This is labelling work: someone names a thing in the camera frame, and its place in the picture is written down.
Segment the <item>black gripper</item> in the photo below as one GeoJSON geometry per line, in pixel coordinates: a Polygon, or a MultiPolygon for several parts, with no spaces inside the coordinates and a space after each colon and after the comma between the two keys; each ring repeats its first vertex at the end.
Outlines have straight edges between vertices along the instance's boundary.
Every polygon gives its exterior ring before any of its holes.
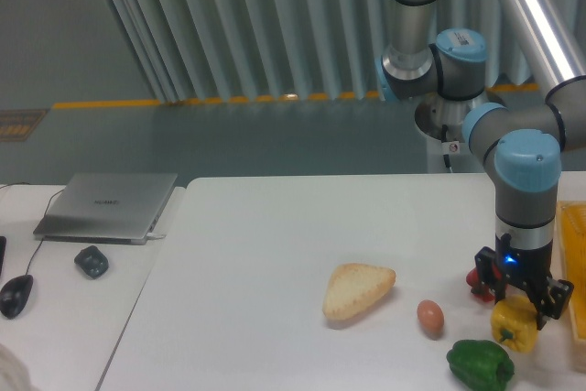
{"type": "Polygon", "coordinates": [[[552,241],[536,249],[512,246],[510,234],[495,239],[495,251],[483,247],[474,257],[480,281],[494,294],[494,303],[505,298],[507,283],[526,292],[534,305],[537,329],[558,320],[569,306],[574,285],[551,277],[552,241]]]}

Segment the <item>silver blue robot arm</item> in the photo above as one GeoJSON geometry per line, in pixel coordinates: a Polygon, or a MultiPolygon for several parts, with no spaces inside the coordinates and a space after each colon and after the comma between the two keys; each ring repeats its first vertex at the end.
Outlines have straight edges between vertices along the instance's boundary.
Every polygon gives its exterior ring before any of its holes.
{"type": "Polygon", "coordinates": [[[572,284],[550,272],[563,152],[585,145],[585,57],[554,0],[498,0],[530,70],[544,92],[541,106],[512,112],[483,102],[483,38],[466,28],[428,42],[438,0],[394,0],[391,42],[376,67],[389,100],[434,92],[469,106],[461,139],[495,188],[495,246],[475,257],[482,286],[497,300],[524,291],[536,325],[558,319],[572,284]]]}

